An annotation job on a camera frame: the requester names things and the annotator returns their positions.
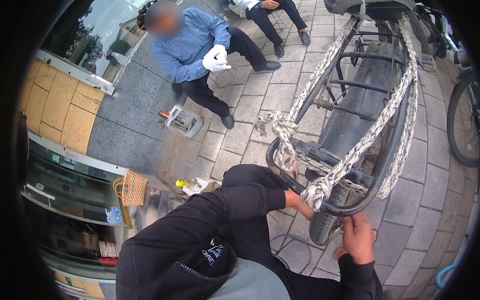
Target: bicycle seat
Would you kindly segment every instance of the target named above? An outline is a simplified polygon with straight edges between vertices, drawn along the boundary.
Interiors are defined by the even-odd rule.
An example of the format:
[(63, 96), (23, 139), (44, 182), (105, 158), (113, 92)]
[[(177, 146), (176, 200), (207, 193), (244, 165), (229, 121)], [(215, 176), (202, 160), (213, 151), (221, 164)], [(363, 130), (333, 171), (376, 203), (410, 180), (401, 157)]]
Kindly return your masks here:
[[(362, 0), (324, 0), (330, 13), (343, 15), (346, 12), (359, 13)], [(395, 21), (403, 17), (403, 12), (414, 11), (414, 0), (365, 0), (365, 13), (374, 20)]]

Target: blue jacket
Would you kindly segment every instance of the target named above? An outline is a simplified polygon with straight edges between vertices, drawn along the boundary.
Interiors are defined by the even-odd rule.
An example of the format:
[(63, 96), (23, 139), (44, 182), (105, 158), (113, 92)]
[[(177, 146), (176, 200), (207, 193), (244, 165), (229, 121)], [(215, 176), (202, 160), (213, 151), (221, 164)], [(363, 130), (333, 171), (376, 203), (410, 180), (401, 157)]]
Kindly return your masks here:
[(170, 41), (155, 40), (152, 54), (176, 83), (192, 81), (208, 74), (202, 65), (204, 55), (217, 44), (230, 47), (228, 23), (196, 8), (183, 11), (185, 26)]

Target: black shoe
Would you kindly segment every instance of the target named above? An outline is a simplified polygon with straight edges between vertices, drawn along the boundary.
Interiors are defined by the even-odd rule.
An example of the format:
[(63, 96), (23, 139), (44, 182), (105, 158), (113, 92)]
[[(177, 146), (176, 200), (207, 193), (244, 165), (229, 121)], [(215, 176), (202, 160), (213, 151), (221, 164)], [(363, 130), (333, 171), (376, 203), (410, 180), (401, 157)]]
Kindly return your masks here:
[(275, 50), (275, 55), (278, 58), (281, 58), (285, 55), (285, 52), (283, 51), (282, 45), (273, 45), (273, 49)]
[(232, 129), (235, 125), (235, 120), (232, 115), (222, 118), (222, 123), (227, 129)]
[(310, 45), (310, 37), (308, 36), (308, 33), (306, 33), (305, 31), (302, 31), (302, 32), (299, 32), (299, 36), (300, 36), (300, 41), (304, 45)]
[(275, 70), (278, 70), (280, 69), (282, 65), (279, 63), (279, 62), (276, 62), (276, 61), (273, 61), (273, 60), (267, 60), (265, 62), (265, 65), (263, 65), (262, 67), (259, 67), (259, 68), (253, 68), (253, 70), (255, 72), (259, 72), (259, 71), (275, 71)]

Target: jacket logo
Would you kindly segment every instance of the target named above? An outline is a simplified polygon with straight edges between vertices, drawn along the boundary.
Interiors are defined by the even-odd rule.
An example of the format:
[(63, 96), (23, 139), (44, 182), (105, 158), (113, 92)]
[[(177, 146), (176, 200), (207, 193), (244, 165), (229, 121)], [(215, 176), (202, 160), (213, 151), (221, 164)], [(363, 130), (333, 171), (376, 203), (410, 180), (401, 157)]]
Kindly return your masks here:
[(223, 250), (223, 245), (218, 245), (218, 246), (215, 246), (215, 247), (212, 247), (212, 248), (208, 249), (208, 252), (215, 255), (215, 258), (218, 258), (218, 257), (222, 256), (222, 250)]
[(208, 254), (207, 251), (205, 251), (205, 250), (203, 250), (203, 249), (202, 249), (202, 254), (207, 258), (208, 263), (209, 263), (210, 265), (213, 265), (213, 263), (215, 262), (215, 260), (213, 259), (213, 257), (212, 257), (210, 254)]

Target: zipper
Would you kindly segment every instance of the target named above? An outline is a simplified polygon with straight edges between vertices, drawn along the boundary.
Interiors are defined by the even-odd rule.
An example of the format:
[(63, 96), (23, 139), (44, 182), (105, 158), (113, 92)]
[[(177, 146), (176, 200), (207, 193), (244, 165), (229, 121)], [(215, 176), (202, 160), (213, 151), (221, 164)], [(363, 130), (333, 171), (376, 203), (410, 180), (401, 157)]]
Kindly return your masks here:
[(218, 276), (218, 277), (210, 277), (210, 276), (207, 276), (207, 275), (204, 275), (196, 270), (193, 270), (192, 268), (190, 268), (189, 266), (185, 265), (185, 264), (182, 264), (181, 262), (175, 262), (175, 264), (179, 267), (181, 267), (182, 269), (184, 269), (185, 271), (189, 272), (189, 273), (192, 273), (202, 279), (206, 279), (206, 280), (219, 280), (219, 279), (223, 279), (223, 278), (226, 278), (228, 276), (230, 276), (230, 274), (227, 274), (227, 275), (222, 275), (222, 276)]

